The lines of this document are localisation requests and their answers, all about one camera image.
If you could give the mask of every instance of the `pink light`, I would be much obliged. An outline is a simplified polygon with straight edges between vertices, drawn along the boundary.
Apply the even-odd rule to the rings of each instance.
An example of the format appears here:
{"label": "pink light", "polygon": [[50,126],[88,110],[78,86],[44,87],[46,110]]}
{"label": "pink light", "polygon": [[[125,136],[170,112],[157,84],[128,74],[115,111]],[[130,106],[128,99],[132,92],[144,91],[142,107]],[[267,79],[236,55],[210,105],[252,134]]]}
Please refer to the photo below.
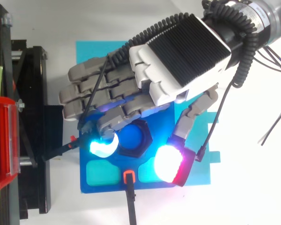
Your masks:
{"label": "pink light", "polygon": [[156,153],[154,169],[159,179],[171,183],[173,182],[183,157],[179,150],[170,145],[161,146]]}

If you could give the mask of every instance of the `blue light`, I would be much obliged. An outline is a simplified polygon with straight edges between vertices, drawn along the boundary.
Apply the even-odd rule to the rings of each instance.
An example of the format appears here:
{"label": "blue light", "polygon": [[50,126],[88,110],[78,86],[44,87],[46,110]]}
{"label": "blue light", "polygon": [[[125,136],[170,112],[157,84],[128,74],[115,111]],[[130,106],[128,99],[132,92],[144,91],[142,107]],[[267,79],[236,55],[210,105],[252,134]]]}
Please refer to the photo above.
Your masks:
{"label": "blue light", "polygon": [[171,145],[164,145],[158,148],[154,170],[159,179],[171,183],[177,175],[183,157],[179,150]]}
{"label": "blue light", "polygon": [[111,156],[118,147],[118,136],[114,134],[113,140],[109,144],[91,142],[89,145],[89,151],[100,158],[106,158]]}

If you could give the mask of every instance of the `red plastic part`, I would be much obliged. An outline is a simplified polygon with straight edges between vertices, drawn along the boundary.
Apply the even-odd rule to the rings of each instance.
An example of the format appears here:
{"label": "red plastic part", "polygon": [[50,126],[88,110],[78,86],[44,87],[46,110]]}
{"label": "red plastic part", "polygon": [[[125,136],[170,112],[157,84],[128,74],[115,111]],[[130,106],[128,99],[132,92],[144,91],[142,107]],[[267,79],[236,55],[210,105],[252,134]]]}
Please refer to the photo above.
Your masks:
{"label": "red plastic part", "polygon": [[71,142],[77,141],[77,138],[74,135],[72,135],[70,138],[71,138]]}
{"label": "red plastic part", "polygon": [[124,184],[127,184],[127,178],[126,178],[126,175],[131,173],[132,174],[132,177],[133,177],[133,183],[135,183],[135,173],[133,170],[126,170],[124,173],[123,173],[123,176],[124,176]]}
{"label": "red plastic part", "polygon": [[0,97],[0,189],[12,182],[19,172],[18,137],[15,101]]}

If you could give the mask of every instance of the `white table surface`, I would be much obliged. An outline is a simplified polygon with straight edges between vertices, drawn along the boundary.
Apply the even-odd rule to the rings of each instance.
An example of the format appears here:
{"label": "white table surface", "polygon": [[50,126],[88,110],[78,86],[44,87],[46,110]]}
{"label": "white table surface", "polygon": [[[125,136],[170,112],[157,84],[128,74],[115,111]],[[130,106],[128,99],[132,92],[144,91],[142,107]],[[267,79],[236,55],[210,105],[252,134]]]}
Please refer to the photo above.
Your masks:
{"label": "white table surface", "polygon": [[[76,40],[126,40],[177,12],[202,16],[200,0],[0,0],[13,15],[13,39],[42,46],[47,61],[48,102],[58,104],[75,65]],[[272,45],[281,56],[281,39]],[[223,75],[219,94],[235,69]],[[216,103],[210,111],[216,111]],[[264,147],[257,142],[281,113],[281,74],[254,62],[239,90],[225,102],[210,150],[211,185],[137,190],[139,225],[281,225],[281,121]],[[76,122],[64,123],[64,143],[77,135]],[[21,225],[128,225],[125,192],[81,194],[79,153],[51,160],[52,208],[29,210]]]}

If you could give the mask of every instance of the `screw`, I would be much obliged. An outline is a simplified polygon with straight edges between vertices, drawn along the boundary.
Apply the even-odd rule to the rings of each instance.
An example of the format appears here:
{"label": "screw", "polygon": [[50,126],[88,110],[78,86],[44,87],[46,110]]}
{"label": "screw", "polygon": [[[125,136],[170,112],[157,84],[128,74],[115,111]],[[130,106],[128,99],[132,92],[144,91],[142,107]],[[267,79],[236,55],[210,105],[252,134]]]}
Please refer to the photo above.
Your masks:
{"label": "screw", "polygon": [[48,60],[48,52],[42,53],[42,60]]}
{"label": "screw", "polygon": [[5,13],[2,18],[2,25],[6,27],[13,26],[13,17],[10,13]]}
{"label": "screw", "polygon": [[23,103],[22,99],[19,99],[15,106],[18,108],[19,112],[23,112],[23,108],[25,108],[25,103]]}

